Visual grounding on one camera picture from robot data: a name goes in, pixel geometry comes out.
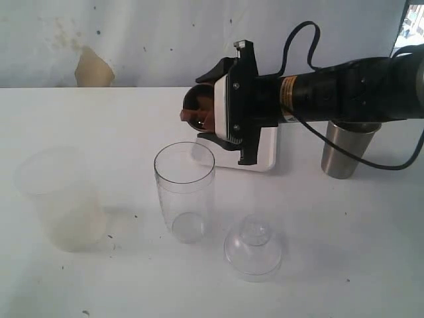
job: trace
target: white base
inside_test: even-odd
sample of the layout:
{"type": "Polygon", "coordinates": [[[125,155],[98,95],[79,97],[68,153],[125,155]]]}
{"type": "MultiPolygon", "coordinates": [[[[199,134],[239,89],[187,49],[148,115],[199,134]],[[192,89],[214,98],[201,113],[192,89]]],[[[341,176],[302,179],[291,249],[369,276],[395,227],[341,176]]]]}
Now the white base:
{"type": "Polygon", "coordinates": [[[218,167],[265,172],[271,170],[277,158],[278,128],[263,128],[260,133],[258,149],[258,164],[253,166],[239,165],[240,151],[226,151],[220,146],[203,138],[197,138],[196,142],[208,147],[215,156],[218,167]]]}

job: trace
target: brown object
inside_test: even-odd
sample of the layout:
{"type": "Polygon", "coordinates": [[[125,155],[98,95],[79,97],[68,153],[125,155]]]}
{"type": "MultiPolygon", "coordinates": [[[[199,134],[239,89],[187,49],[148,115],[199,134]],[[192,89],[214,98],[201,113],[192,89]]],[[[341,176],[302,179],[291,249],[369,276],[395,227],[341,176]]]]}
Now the brown object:
{"type": "Polygon", "coordinates": [[[78,87],[110,87],[115,75],[91,48],[84,46],[75,70],[78,87]]]}

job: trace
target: white wall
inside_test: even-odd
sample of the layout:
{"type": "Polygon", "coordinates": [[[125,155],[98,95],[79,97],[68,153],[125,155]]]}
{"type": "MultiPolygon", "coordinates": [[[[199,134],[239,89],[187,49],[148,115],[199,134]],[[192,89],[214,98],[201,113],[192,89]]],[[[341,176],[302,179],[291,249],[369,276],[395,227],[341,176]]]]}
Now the white wall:
{"type": "MultiPolygon", "coordinates": [[[[112,67],[116,86],[192,85],[220,58],[234,56],[233,42],[244,38],[255,43],[260,73],[266,74],[280,67],[287,35],[305,20],[321,26],[317,66],[387,56],[404,3],[2,0],[0,87],[75,86],[74,70],[83,45],[112,67]]],[[[293,43],[288,73],[308,72],[305,59],[312,36],[310,28],[293,43]]]]}

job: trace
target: clear plastic cup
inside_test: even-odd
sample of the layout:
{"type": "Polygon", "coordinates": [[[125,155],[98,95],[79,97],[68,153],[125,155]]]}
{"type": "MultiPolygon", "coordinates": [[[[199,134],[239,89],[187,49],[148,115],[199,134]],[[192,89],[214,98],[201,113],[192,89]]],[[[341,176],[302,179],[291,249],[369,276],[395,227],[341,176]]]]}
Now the clear plastic cup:
{"type": "Polygon", "coordinates": [[[81,250],[105,232],[106,216],[75,148],[49,148],[31,156],[17,168],[15,183],[32,200],[44,232],[59,249],[81,250]]]}
{"type": "Polygon", "coordinates": [[[154,172],[168,230],[180,242],[199,241],[214,206],[212,152],[195,142],[171,144],[155,157],[154,172]]]}

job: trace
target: stainless steel cup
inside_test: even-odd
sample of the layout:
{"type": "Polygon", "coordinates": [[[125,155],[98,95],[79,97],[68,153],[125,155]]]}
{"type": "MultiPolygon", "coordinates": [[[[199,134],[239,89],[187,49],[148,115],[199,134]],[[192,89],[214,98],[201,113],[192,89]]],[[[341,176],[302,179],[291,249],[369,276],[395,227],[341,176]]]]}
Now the stainless steel cup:
{"type": "MultiPolygon", "coordinates": [[[[380,123],[342,123],[329,121],[327,139],[350,153],[362,157],[372,137],[380,129],[380,123]]],[[[358,162],[325,144],[321,167],[329,176],[347,179],[355,171],[358,162]]]]}

